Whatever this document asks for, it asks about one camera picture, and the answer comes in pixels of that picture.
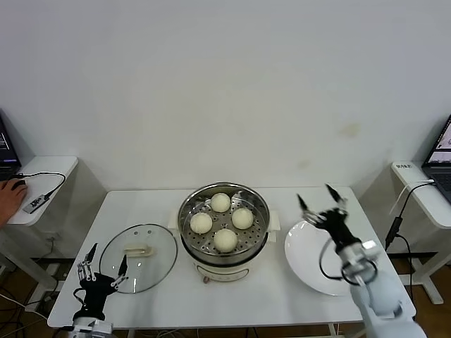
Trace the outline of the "person's bare hand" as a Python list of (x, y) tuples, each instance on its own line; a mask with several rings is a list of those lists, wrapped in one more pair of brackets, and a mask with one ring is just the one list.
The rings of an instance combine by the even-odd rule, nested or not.
[(27, 185), (24, 180), (12, 179), (1, 181), (0, 191), (0, 223), (1, 227), (17, 213), (27, 195)]

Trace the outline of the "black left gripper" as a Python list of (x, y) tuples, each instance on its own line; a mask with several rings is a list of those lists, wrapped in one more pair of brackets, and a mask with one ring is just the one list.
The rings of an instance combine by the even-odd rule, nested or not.
[(95, 274), (92, 271), (92, 261), (96, 250), (97, 243), (85, 255), (85, 258), (77, 264), (80, 286), (85, 290), (82, 307), (78, 311), (79, 318), (104, 319), (103, 310), (107, 297), (115, 292), (115, 287), (119, 287), (128, 278), (126, 276), (128, 269), (126, 255), (121, 261), (116, 279), (102, 274)]

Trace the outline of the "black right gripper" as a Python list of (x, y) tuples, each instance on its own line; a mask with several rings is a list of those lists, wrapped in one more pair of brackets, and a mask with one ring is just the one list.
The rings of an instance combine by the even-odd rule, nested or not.
[(326, 188), (336, 202), (337, 208), (317, 213), (310, 210), (304, 199), (297, 194), (297, 200), (302, 211), (303, 219), (314, 227), (319, 227), (320, 229), (327, 231), (337, 249), (344, 249), (355, 243), (361, 243), (361, 239), (355, 237), (345, 224), (348, 216), (347, 199), (342, 197), (339, 192), (329, 184), (326, 184)]

